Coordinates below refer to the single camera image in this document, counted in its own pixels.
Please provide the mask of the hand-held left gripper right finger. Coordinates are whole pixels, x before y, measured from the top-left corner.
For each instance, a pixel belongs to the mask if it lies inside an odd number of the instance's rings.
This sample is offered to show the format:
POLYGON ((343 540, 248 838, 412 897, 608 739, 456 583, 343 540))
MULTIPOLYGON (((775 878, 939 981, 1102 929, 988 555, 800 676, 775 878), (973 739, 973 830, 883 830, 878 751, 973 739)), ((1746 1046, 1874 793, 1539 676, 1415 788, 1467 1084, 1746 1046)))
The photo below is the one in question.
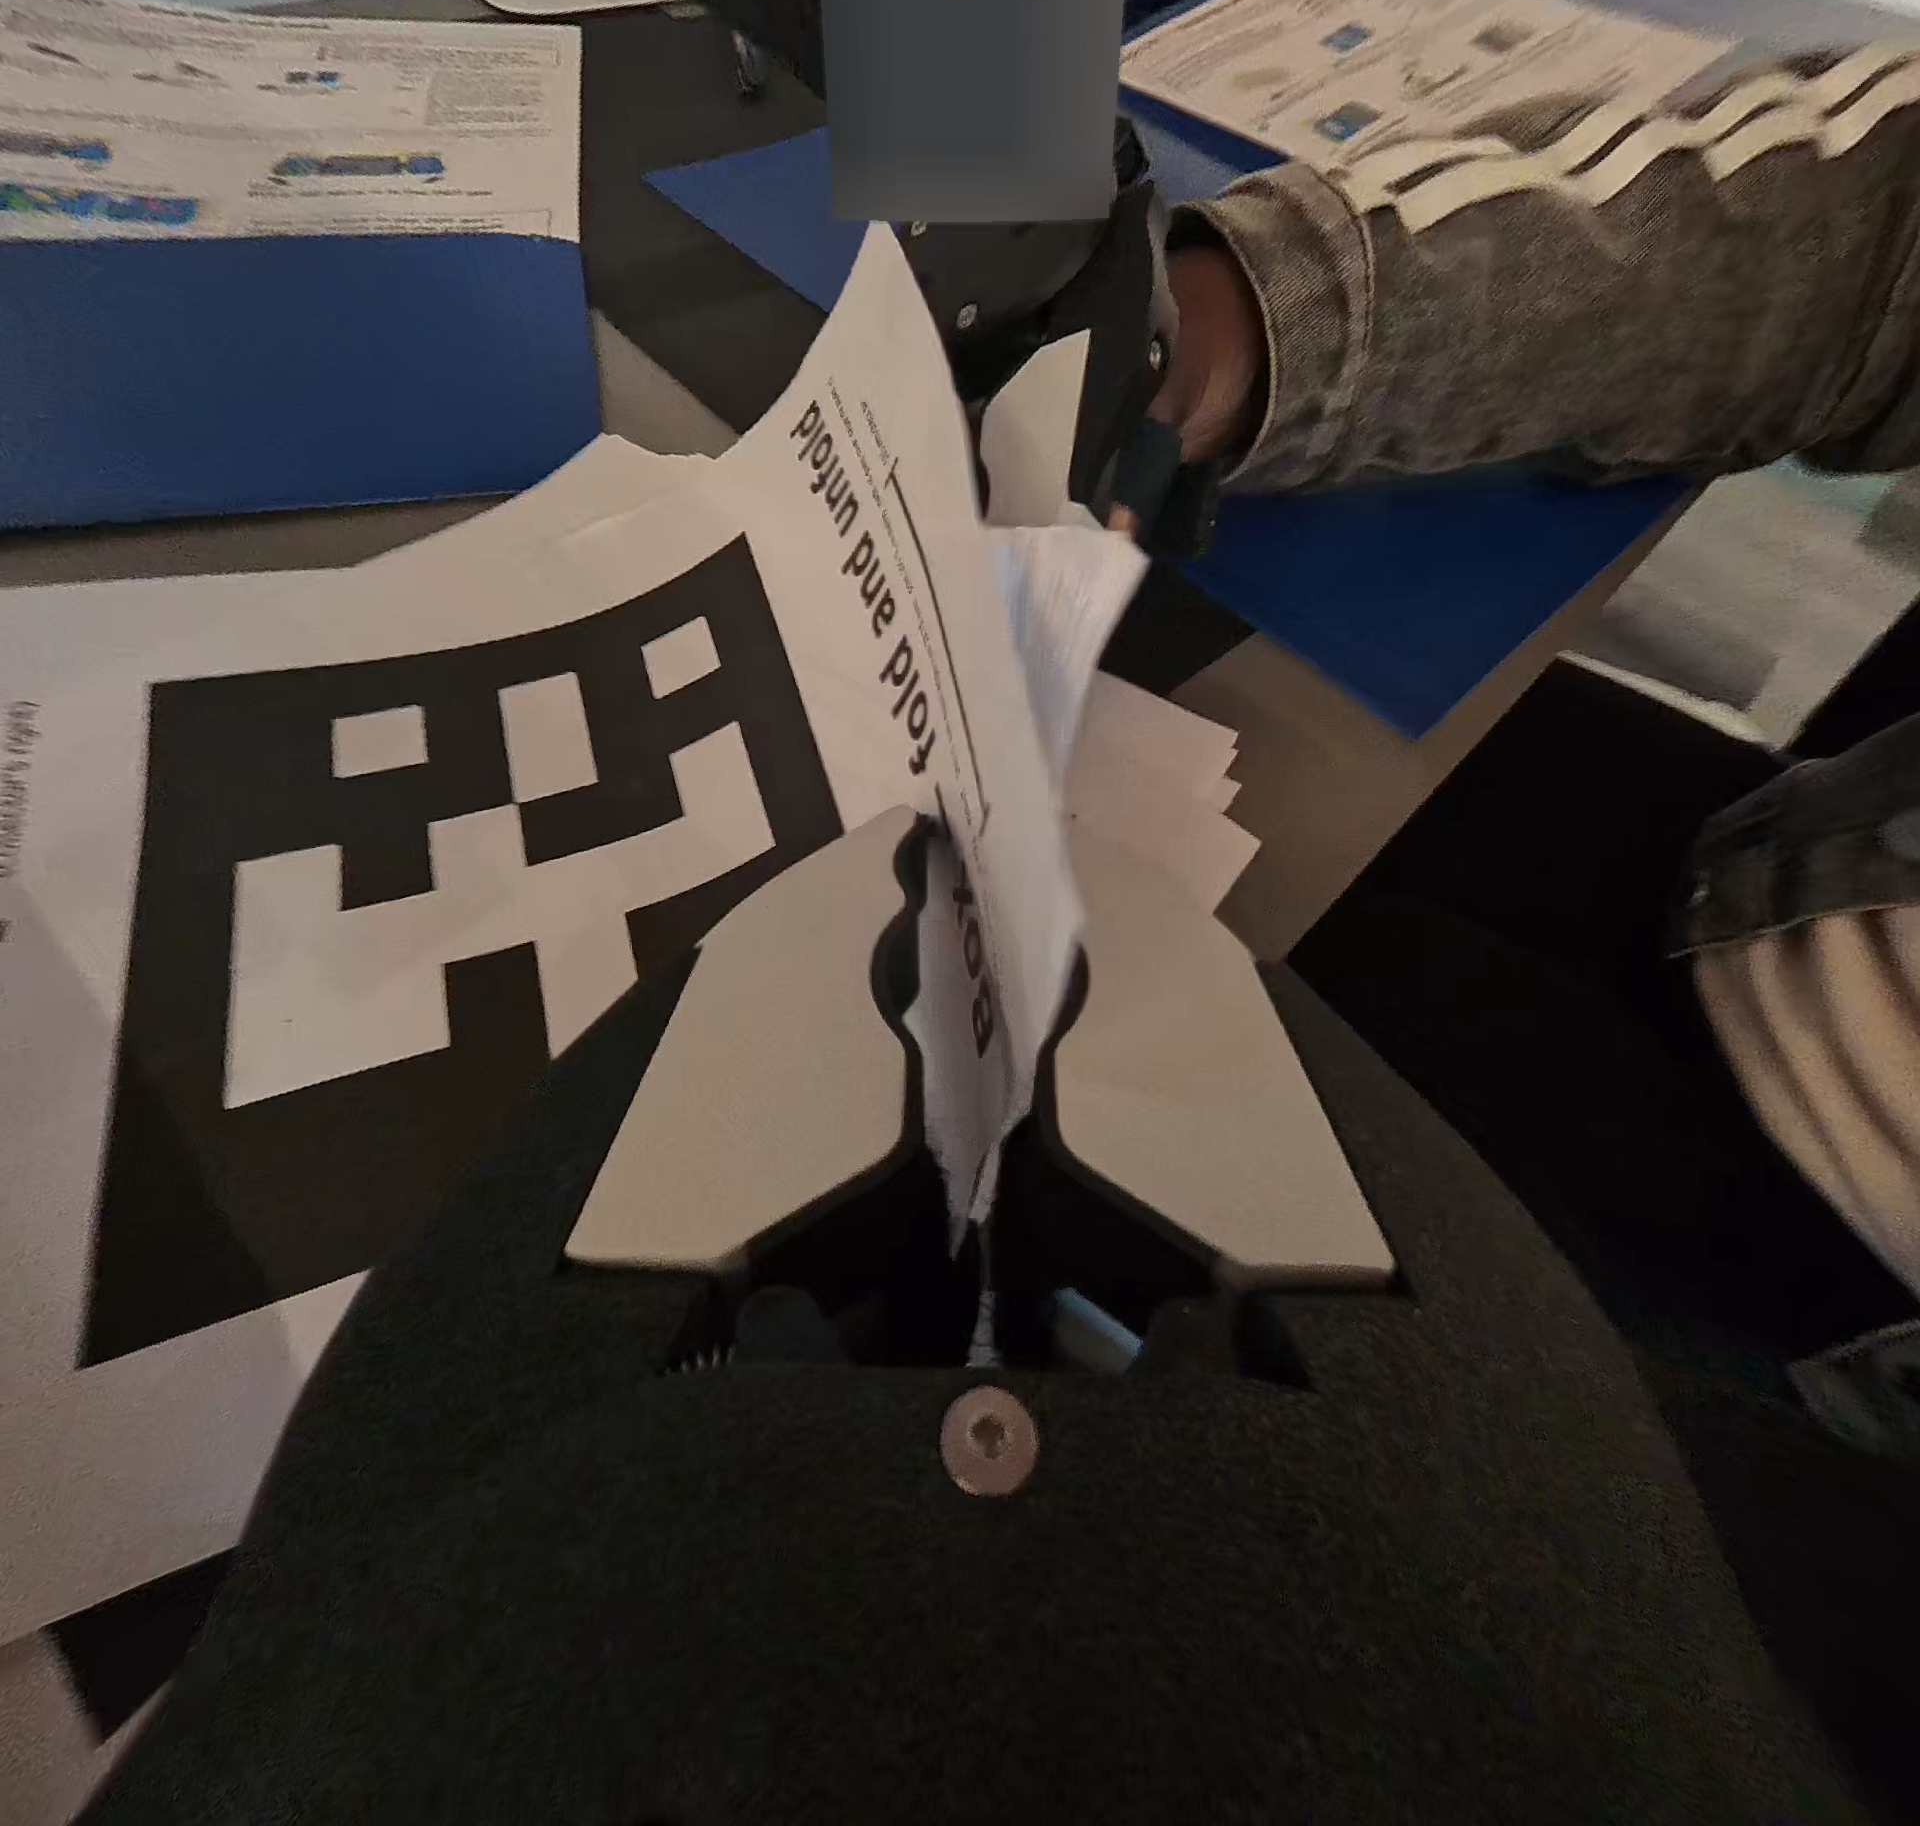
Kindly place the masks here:
POLYGON ((1230 1284, 1391 1284, 1329 1114, 1259 956, 1150 862, 1070 847, 1087 1004, 1052 1054, 1072 1166, 1165 1212, 1230 1284))

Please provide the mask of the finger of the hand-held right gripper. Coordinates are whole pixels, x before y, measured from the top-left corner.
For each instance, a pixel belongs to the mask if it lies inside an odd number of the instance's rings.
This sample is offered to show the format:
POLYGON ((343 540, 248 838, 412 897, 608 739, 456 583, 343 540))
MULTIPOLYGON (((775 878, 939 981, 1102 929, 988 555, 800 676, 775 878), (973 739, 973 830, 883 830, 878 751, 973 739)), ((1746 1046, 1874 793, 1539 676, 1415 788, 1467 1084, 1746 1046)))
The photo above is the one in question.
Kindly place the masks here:
POLYGON ((985 526, 1062 526, 1091 337, 1038 343, 979 413, 985 526))

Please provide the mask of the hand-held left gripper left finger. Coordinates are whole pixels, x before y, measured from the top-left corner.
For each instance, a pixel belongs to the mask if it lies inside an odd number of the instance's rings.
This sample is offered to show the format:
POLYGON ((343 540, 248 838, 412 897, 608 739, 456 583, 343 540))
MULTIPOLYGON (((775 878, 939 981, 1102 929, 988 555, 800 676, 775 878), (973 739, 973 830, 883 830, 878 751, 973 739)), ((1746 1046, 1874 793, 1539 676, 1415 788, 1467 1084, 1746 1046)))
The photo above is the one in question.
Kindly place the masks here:
POLYGON ((698 948, 561 1261, 738 1277, 910 1166, 918 907, 910 809, 735 901, 698 948))

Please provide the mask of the stack of white papers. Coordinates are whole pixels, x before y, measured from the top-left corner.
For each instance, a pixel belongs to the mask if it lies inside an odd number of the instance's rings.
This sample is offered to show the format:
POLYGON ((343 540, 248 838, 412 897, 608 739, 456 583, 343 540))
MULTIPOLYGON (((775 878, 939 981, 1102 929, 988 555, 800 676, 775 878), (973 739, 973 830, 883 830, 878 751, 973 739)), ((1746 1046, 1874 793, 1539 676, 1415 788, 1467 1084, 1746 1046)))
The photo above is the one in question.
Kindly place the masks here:
POLYGON ((1070 830, 1091 830, 1173 884, 1205 919, 1205 953, 1254 967, 1254 953, 1217 923, 1227 891, 1259 859, 1259 838, 1230 817, 1233 727, 1102 676, 1148 554, 1081 506, 1046 528, 985 528, 985 548, 1031 702, 1014 706, 1014 726, 1046 762, 1046 793, 1014 830, 1016 847, 1038 842, 1038 867, 988 878, 988 897, 1005 901, 1014 967, 1038 977, 1038 988, 1062 981, 1081 929, 1062 867, 1070 830))

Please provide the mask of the white sheet with black marker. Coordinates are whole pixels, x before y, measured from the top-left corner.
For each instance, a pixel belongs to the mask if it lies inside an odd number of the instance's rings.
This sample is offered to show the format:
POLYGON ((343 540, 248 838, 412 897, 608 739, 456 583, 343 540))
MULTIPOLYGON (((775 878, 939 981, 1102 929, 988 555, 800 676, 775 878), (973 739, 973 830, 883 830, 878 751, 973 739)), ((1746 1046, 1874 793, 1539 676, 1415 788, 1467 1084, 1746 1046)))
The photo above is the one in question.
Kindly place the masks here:
POLYGON ((7 1643, 223 1555, 341 1284, 896 809, 967 862, 973 1177, 1081 901, 892 230, 716 464, 608 435, 361 569, 7 589, 7 1643))

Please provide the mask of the person's right forearm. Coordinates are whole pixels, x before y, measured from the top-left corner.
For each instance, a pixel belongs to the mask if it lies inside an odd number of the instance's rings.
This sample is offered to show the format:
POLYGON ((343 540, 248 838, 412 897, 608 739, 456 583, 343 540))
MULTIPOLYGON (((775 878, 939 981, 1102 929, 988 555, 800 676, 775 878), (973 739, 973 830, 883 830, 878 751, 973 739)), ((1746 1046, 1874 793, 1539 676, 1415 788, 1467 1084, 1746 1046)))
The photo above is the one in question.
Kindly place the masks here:
POLYGON ((1346 171, 1278 163, 1170 224, 1268 329, 1230 488, 1566 464, 1717 477, 1920 459, 1920 63, 1761 63, 1631 116, 1526 108, 1346 171))

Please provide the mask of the grey-brown desk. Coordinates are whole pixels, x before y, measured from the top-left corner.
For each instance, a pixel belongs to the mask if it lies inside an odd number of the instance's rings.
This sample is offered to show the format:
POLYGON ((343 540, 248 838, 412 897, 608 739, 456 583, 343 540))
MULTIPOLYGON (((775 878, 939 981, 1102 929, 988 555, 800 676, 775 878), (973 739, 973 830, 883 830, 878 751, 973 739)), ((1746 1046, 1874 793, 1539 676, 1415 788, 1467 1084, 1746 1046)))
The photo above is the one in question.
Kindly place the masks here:
MULTIPOLYGON (((599 407, 650 454, 726 454, 794 376, 816 304, 648 171, 806 126, 726 87, 698 15, 582 15, 582 261, 599 407)), ((1678 526, 1678 485, 1434 477, 1233 500, 1204 564, 1150 574, 1113 667, 1233 726, 1233 817, 1262 842, 1227 923, 1287 956, 1432 793, 1678 526)))

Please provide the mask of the person's right hand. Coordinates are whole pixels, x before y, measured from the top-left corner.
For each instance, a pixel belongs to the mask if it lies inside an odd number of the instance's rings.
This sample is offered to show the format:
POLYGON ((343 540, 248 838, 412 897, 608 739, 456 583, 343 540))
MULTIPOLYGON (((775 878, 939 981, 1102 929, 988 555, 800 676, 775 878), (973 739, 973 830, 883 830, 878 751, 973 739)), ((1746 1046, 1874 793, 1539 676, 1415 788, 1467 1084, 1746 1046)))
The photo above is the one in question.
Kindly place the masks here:
POLYGON ((1173 356, 1150 420, 1182 435, 1182 464, 1233 468, 1268 407, 1268 329, 1242 261, 1217 248, 1170 255, 1173 356))

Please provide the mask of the blue folder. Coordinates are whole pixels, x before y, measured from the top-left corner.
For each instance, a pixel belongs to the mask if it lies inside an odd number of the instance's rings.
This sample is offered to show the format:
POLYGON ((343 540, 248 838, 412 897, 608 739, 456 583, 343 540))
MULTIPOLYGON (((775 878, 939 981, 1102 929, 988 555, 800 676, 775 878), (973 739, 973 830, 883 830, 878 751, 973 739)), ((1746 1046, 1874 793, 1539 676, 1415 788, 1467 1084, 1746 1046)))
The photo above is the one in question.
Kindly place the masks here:
POLYGON ((10 242, 0 255, 7 535, 520 498, 595 435, 568 242, 10 242))
MULTIPOLYGON (((1165 202, 1259 170, 1247 138, 1126 93, 1165 202)), ((829 310, 858 233, 829 219, 829 133, 656 170, 648 184, 829 310)), ((1296 652, 1399 733, 1432 733, 1504 657, 1691 506, 1687 477, 1476 468, 1329 498, 1230 498, 1182 574, 1148 574, 1107 667, 1192 677, 1247 635, 1296 652)))

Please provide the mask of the printed instruction sheet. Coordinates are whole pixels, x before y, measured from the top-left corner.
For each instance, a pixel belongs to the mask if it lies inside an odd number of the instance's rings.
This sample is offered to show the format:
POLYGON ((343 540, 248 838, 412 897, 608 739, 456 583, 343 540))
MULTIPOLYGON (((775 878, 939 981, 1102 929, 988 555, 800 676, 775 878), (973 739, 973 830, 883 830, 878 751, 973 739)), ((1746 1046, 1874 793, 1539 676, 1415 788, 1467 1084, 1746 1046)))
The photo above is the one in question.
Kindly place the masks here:
POLYGON ((577 248, 577 87, 561 20, 0 0, 0 242, 577 248))
POLYGON ((1268 158, 1346 171, 1476 138, 1526 108, 1631 116, 1729 49, 1593 0, 1194 0, 1119 49, 1119 85, 1268 158))

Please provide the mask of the person's pale ribbed shirt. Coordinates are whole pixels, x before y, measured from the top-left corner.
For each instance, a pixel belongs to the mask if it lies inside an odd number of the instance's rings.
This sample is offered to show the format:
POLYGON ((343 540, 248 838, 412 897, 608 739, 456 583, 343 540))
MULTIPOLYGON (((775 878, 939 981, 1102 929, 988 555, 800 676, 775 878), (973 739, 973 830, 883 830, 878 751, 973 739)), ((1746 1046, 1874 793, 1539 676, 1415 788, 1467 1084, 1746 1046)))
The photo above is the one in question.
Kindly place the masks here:
POLYGON ((1920 1292, 1920 911, 1704 948, 1691 991, 1762 1135, 1920 1292))

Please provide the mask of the person's denim jacket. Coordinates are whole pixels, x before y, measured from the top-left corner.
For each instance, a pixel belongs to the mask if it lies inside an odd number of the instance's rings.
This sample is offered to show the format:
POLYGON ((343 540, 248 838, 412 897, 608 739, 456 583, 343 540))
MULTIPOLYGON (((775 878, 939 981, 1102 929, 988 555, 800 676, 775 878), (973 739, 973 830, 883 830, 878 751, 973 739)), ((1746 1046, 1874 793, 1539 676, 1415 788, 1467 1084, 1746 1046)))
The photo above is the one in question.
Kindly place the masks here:
POLYGON ((1670 956, 1920 901, 1920 717, 1793 762, 1713 811, 1678 867, 1670 956))

